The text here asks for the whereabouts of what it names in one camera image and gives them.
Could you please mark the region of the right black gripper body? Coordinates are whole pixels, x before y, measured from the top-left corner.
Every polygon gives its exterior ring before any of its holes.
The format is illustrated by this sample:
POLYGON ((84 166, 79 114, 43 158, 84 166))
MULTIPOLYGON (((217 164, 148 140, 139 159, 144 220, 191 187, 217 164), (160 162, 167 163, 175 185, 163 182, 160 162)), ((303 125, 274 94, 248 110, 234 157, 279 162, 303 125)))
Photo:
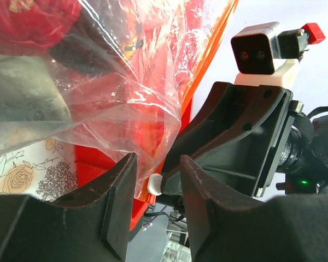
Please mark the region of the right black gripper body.
POLYGON ((328 106, 295 114, 277 172, 285 174, 276 184, 285 194, 328 194, 328 106))

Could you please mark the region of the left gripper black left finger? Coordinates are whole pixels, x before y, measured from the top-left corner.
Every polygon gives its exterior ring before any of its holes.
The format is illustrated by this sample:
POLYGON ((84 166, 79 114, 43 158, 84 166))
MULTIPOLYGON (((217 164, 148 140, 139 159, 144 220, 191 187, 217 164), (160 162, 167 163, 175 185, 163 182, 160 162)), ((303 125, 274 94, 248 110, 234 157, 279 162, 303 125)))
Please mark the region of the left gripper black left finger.
POLYGON ((0 195, 0 261, 125 261, 137 156, 53 202, 0 195))

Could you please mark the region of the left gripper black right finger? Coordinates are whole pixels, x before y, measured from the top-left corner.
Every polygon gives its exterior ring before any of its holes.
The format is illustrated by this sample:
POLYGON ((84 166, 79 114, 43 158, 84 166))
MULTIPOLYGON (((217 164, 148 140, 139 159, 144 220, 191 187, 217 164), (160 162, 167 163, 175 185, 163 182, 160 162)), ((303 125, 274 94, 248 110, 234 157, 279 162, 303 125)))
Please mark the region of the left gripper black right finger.
POLYGON ((193 261, 328 261, 328 195, 246 196, 180 159, 193 261))

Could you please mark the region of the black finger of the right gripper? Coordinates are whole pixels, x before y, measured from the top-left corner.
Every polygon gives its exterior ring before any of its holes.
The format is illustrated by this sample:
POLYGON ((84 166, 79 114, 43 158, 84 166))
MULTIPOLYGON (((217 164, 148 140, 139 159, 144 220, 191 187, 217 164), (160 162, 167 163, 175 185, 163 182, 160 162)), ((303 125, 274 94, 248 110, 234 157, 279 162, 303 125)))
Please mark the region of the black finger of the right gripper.
POLYGON ((166 157, 162 193, 182 194, 179 162, 187 155, 214 179, 250 197, 261 196, 290 133, 292 98, 290 90, 278 86, 214 83, 166 157))

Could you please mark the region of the clear zip top bag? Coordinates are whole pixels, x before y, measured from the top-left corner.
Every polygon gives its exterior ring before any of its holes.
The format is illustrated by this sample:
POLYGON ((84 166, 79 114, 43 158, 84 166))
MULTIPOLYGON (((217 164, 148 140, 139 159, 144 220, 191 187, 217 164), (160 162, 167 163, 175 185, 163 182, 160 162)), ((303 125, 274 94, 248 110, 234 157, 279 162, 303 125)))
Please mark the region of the clear zip top bag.
POLYGON ((142 46, 127 68, 85 76, 41 57, 71 121, 0 121, 0 156, 45 139, 96 148, 117 162, 137 154, 135 197, 163 166, 183 114, 214 57, 237 1, 79 1, 100 15, 142 24, 142 46))

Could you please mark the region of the grey fish toy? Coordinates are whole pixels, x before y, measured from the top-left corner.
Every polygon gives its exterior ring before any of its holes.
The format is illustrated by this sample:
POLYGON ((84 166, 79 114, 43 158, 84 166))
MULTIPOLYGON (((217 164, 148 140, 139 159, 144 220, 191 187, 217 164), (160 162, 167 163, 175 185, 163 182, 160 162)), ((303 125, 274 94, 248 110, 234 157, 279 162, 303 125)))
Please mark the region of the grey fish toy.
POLYGON ((0 121, 71 121, 41 57, 0 55, 0 121))

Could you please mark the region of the dark purple fruit toy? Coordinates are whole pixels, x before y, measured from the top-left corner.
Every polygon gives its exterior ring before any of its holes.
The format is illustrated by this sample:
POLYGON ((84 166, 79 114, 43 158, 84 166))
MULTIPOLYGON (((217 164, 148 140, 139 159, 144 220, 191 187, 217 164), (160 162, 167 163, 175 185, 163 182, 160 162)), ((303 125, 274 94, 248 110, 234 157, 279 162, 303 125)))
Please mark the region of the dark purple fruit toy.
POLYGON ((143 44, 141 31, 141 22, 131 14, 102 16, 83 9, 63 39, 48 50, 48 55, 85 76, 122 72, 143 44))

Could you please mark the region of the red apple toy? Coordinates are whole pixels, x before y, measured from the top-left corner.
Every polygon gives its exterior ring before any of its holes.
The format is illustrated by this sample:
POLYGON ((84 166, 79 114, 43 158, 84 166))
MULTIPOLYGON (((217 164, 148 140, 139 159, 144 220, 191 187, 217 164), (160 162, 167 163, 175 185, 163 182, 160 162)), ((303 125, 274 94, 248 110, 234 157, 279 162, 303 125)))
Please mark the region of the red apple toy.
POLYGON ((0 54, 46 53, 66 36, 81 10, 79 1, 0 1, 0 54))

